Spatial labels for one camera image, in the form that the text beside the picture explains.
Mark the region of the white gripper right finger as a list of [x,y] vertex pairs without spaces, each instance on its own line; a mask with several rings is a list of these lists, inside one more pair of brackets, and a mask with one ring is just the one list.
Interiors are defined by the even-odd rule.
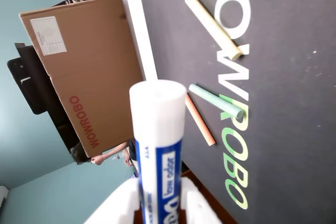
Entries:
[[187,177],[181,178],[181,209],[187,223],[219,223],[219,218],[205,197]]

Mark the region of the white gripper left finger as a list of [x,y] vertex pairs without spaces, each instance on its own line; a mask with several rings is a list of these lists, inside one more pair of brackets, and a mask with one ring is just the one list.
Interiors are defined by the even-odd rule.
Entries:
[[133,223],[140,209],[139,179],[122,183],[85,221],[85,223]]

